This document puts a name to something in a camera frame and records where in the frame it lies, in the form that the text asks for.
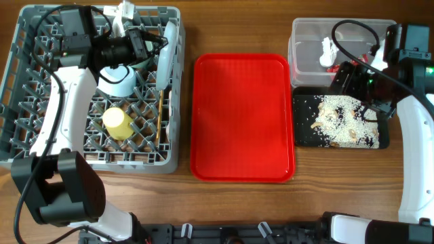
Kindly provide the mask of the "white plastic fork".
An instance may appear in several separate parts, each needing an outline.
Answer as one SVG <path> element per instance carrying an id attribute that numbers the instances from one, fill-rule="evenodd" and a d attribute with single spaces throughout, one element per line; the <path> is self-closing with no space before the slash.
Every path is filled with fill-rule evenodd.
<path id="1" fill-rule="evenodd" d="M 172 91 L 169 91 L 169 94 L 168 94 L 168 106 L 167 106 L 167 108 L 168 108 L 168 119 L 167 119 L 167 125 L 165 128 L 165 133 L 166 133 L 167 139 L 169 140 L 170 139 L 170 125 L 171 125 L 170 118 L 173 114 L 173 111 L 172 111 Z"/>

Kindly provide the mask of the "light blue plate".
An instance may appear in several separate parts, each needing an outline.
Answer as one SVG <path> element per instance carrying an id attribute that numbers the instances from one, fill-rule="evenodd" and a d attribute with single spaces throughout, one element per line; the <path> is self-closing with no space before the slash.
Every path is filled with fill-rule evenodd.
<path id="1" fill-rule="evenodd" d="M 172 22 L 168 22 L 163 34 L 163 36 L 167 39 L 168 44 L 161 49 L 157 64 L 157 91 L 164 90 L 169 84 L 172 61 L 176 49 L 176 34 L 176 25 Z"/>

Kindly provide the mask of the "red snack wrapper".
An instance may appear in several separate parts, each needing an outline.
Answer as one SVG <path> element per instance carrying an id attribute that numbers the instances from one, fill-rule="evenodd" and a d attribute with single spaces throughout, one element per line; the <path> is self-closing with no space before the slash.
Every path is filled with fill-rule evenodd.
<path id="1" fill-rule="evenodd" d="M 361 62 L 367 62 L 367 61 L 368 61 L 368 57 L 367 57 L 366 54 L 362 54 L 362 55 L 360 55 L 357 59 L 360 60 Z M 349 60 L 349 62 L 350 62 L 352 65 L 355 65 L 355 66 L 358 65 L 358 63 L 357 63 L 356 61 L 354 61 L 354 60 Z M 338 71 L 339 68 L 340 68 L 340 65 L 339 65 L 339 64 L 336 64 L 336 65 L 333 65 L 333 66 L 327 68 L 326 71 L 327 71 L 328 73 L 336 73 L 336 72 Z"/>

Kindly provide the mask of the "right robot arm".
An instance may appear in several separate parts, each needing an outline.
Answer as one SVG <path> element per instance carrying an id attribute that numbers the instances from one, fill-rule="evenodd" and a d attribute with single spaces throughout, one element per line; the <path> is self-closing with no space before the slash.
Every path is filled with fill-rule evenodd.
<path id="1" fill-rule="evenodd" d="M 330 86 L 335 94 L 359 100 L 386 117 L 399 117 L 403 138 L 403 192 L 398 221 L 371 220 L 325 212 L 317 238 L 325 243 L 433 242 L 433 58 L 430 28 L 394 24 L 387 28 L 383 70 L 362 62 L 341 44 L 348 62 L 340 65 Z"/>

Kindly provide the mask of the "white tissue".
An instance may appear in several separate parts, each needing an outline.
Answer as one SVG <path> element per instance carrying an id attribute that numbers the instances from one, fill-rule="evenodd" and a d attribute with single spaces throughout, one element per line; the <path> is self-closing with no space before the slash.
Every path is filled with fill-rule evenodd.
<path id="1" fill-rule="evenodd" d="M 322 44 L 323 53 L 319 58 L 319 63 L 324 68 L 329 68 L 334 65 L 339 49 L 329 37 L 325 37 Z"/>

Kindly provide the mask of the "wooden chopstick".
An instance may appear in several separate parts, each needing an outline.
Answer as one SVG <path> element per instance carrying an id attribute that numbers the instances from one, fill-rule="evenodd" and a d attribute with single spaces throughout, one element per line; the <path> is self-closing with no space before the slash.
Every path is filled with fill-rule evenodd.
<path id="1" fill-rule="evenodd" d="M 157 117 L 157 134 L 156 141 L 159 143 L 161 137 L 161 120 L 162 120 L 162 112 L 163 112 L 163 100 L 164 100 L 164 91 L 159 91 L 159 107 L 158 107 L 158 117 Z"/>

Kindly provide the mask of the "yellow plastic cup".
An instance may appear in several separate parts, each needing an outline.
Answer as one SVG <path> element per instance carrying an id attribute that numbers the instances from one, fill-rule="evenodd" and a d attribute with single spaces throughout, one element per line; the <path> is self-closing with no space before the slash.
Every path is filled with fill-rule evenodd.
<path id="1" fill-rule="evenodd" d="M 125 140 L 134 133 L 130 127 L 133 119 L 120 108 L 111 107 L 107 109 L 103 113 L 102 122 L 113 139 Z"/>

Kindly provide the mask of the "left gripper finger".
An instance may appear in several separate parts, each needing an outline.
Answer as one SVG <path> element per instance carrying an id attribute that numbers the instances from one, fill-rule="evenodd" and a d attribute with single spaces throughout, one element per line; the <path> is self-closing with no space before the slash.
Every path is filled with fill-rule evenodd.
<path id="1" fill-rule="evenodd" d="M 143 31 L 143 30 L 140 31 L 140 35 L 145 41 L 150 41 L 152 43 L 157 43 L 157 44 L 168 44 L 168 39 L 164 36 L 155 35 L 153 33 Z"/>
<path id="2" fill-rule="evenodd" d="M 146 48 L 146 58 L 144 59 L 145 62 L 152 60 L 155 56 L 158 56 L 160 51 L 167 46 L 167 44 L 157 44 L 152 42 L 146 42 L 145 48 Z"/>

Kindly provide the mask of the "mint green bowl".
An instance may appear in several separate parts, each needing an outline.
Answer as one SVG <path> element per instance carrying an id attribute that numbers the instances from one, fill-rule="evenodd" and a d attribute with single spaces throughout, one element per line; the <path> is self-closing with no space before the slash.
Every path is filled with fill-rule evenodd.
<path id="1" fill-rule="evenodd" d="M 134 61 L 130 66 L 136 70 L 144 69 L 148 70 L 153 65 L 153 58 L 149 54 L 153 50 L 153 43 L 150 41 L 145 41 L 145 57 L 140 57 Z"/>

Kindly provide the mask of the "light blue bowl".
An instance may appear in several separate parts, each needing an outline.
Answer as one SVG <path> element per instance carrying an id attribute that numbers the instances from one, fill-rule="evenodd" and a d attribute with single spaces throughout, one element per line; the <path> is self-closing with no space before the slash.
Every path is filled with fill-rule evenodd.
<path id="1" fill-rule="evenodd" d="M 99 78 L 98 89 L 114 97 L 128 97 L 134 93 L 136 77 L 130 66 L 117 68 L 104 67 L 100 74 L 107 79 Z"/>

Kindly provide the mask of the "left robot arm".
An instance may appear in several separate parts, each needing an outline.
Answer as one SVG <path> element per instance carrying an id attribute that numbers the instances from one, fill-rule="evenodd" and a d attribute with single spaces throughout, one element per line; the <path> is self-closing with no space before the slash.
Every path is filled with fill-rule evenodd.
<path id="1" fill-rule="evenodd" d="M 97 8 L 60 5 L 64 34 L 50 62 L 38 65 L 50 74 L 51 92 L 43 125 L 28 157 L 12 161 L 11 176 L 20 191 L 14 235 L 22 242 L 20 215 L 26 207 L 40 224 L 85 231 L 110 243 L 150 243 L 137 217 L 106 200 L 104 184 L 83 156 L 83 137 L 101 70 L 136 64 L 164 49 L 167 37 L 139 28 L 124 36 L 99 33 Z"/>

